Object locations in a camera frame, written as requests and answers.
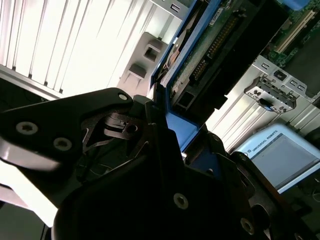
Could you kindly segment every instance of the screen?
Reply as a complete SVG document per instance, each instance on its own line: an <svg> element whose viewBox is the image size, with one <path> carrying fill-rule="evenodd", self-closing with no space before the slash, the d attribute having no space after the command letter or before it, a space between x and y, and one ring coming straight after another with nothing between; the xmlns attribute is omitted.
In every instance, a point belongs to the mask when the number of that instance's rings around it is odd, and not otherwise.
<svg viewBox="0 0 320 240"><path fill-rule="evenodd" d="M251 160L276 189L319 162L318 158L283 134Z"/></svg>

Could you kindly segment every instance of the circuit board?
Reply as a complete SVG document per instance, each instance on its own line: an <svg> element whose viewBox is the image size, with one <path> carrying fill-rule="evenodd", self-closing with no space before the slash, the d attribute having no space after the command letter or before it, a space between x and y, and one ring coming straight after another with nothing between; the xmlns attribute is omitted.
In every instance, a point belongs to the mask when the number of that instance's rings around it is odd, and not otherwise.
<svg viewBox="0 0 320 240"><path fill-rule="evenodd" d="M184 71L180 71L176 77L176 81L171 86L170 97L173 98L174 95L179 91L179 88L183 85L186 79L194 72L194 81L197 81L197 77L201 75L202 69L206 66L204 62L198 65L198 62L205 55L206 51L210 48L212 41L217 37L220 30L226 24L226 21L230 18L232 13L241 6L241 1L235 0L225 0L222 1L220 8L217 10L216 14L213 16L208 27L205 29L202 36L199 38L197 45L194 47L192 53L184 63L187 66Z"/></svg>
<svg viewBox="0 0 320 240"><path fill-rule="evenodd" d="M320 0L311 0L300 11L288 10L289 19L262 55L284 68L308 39L320 31Z"/></svg>

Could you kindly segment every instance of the blue plastic frame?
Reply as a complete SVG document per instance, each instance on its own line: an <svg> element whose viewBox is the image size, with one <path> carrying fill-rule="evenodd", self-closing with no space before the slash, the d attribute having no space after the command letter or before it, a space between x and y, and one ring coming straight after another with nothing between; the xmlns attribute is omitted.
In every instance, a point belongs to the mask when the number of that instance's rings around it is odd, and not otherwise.
<svg viewBox="0 0 320 240"><path fill-rule="evenodd" d="M200 18L199 22L195 26L192 34L190 35L189 39L185 43L185 46L183 47L181 53L177 57L174 65L172 68L168 71L166 76L163 78L161 84L166 88L166 121L168 124L168 127L171 130L175 131L175 134L178 139L180 150L183 152L186 147L189 145L189 143L193 140L193 138L197 135L199 132L199 129L201 126L198 126L197 124L181 117L179 114L175 113L171 108L170 103L170 88L173 83L173 80L175 79L177 73L179 72L180 68L183 66L184 62L186 61L187 57L189 56L190 52L192 51L193 47L195 46L197 40L202 35L210 21L212 20L215 12L217 11L219 4L221 0L212 0L207 8L205 9L202 17ZM191 13L192 8L195 6L196 1L193 2L192 6L189 8L188 15ZM180 25L179 29L177 30L174 38L168 45L168 48L166 49L162 59L160 60L160 63L165 61L165 56L168 54L168 52L173 47L173 42L175 41L175 38L178 36L178 34L182 31L182 28L185 24L186 20L183 21L183 23ZM150 81L150 88L153 85L153 76L156 73L157 69L155 69L152 73L151 81Z"/></svg>

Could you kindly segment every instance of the metal panel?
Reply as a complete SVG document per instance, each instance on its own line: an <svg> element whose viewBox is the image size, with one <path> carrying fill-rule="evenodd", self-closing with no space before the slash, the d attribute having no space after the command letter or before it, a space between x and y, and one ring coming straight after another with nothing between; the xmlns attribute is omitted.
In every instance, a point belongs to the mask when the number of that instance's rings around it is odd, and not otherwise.
<svg viewBox="0 0 320 240"><path fill-rule="evenodd" d="M188 12L188 8L177 0L165 1L165 0L151 0L154 4L166 10L176 18L184 20Z"/></svg>
<svg viewBox="0 0 320 240"><path fill-rule="evenodd" d="M215 110L206 122L208 129L222 139L228 152L272 122L287 124L302 136L320 127L320 110L301 96L295 109L279 115L265 110L245 95L244 89L261 74L260 70L251 66L227 95L226 103L220 110Z"/></svg>
<svg viewBox="0 0 320 240"><path fill-rule="evenodd" d="M10 82L18 80L20 87L32 92L36 92L32 86L40 84L42 96L48 89L49 99L52 91L60 98L115 87L142 33L168 44L183 17L176 18L149 0L0 3L0 64L8 68L5 79L12 75Z"/></svg>

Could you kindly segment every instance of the metal bracket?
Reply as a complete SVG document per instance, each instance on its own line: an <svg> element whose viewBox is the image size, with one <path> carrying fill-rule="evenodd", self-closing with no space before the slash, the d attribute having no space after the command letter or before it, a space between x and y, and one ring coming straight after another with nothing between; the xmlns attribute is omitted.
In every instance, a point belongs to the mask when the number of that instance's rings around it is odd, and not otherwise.
<svg viewBox="0 0 320 240"><path fill-rule="evenodd" d="M297 104L296 97L290 92L285 93L282 89L273 85L273 82L266 77L257 77L244 89L244 93L256 100L267 111L283 114L294 109Z"/></svg>
<svg viewBox="0 0 320 240"><path fill-rule="evenodd" d="M314 97L308 97L306 95L308 88L306 84L282 70L280 67L276 66L261 55L258 56L252 66L259 69L276 83L281 83L284 87L305 98L310 103L313 103L316 99L320 98L320 92Z"/></svg>
<svg viewBox="0 0 320 240"><path fill-rule="evenodd" d="M117 84L130 96L146 96L150 76L167 48L167 44L144 32Z"/></svg>
<svg viewBox="0 0 320 240"><path fill-rule="evenodd" d="M127 115L112 113L105 119L104 134L118 139L132 139L143 130L143 121Z"/></svg>
<svg viewBox="0 0 320 240"><path fill-rule="evenodd" d="M189 8L177 0L150 0L155 5L166 10L175 18L184 20Z"/></svg>

